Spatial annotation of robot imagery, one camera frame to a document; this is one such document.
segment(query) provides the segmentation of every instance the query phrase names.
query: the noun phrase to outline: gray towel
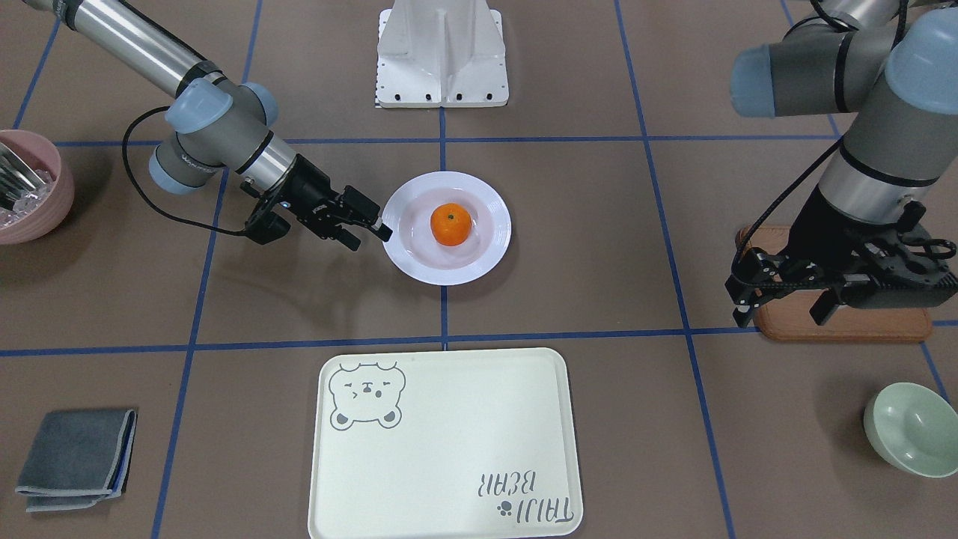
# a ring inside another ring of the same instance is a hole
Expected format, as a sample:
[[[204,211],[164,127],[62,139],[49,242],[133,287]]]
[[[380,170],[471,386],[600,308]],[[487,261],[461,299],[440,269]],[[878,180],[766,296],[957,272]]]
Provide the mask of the gray towel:
[[[52,411],[43,418],[16,493],[27,512],[81,509],[123,492],[136,410]]]

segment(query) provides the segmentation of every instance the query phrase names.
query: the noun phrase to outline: orange fruit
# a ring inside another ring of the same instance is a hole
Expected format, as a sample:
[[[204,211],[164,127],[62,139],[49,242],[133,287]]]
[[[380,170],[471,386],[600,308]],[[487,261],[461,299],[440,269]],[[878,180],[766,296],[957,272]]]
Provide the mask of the orange fruit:
[[[429,227],[437,242],[444,246],[457,246],[469,237],[472,216],[459,204],[443,204],[432,212]]]

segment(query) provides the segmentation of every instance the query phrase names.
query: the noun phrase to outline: white plate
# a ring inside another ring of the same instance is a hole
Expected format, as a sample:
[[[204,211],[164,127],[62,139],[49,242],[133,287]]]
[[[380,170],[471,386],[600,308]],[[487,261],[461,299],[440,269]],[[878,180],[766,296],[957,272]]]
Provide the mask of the white plate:
[[[440,245],[429,218],[442,204],[460,204],[472,216],[472,231],[458,246]],[[513,222],[506,202],[488,183],[456,172],[417,176],[399,187],[382,210],[393,229],[383,244],[397,268],[431,285],[461,285],[485,275],[506,254]]]
[[[568,376],[548,348],[333,358],[313,444],[313,539],[545,537],[582,521]]]

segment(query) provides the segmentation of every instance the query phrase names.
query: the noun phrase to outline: wooden cutting board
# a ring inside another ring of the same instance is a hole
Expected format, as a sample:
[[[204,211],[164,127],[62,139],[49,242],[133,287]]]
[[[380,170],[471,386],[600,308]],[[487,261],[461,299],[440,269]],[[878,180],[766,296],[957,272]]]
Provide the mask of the wooden cutting board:
[[[761,226],[748,246],[776,253],[788,242],[787,226]],[[740,230],[736,245],[747,228]],[[811,305],[823,291],[799,291],[770,301],[755,314],[755,326],[773,340],[835,342],[922,342],[931,335],[927,309],[841,307],[824,326],[815,325]]]

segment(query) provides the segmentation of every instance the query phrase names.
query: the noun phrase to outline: bear face illustration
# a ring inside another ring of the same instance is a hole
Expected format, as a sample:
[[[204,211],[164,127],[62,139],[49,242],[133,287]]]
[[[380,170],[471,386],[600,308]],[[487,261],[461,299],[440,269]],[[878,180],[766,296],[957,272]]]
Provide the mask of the bear face illustration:
[[[340,365],[330,376],[332,426],[345,431],[353,423],[377,421],[384,429],[392,429],[402,418],[399,394],[404,387],[406,376],[395,363],[390,367],[361,363],[352,369]]]

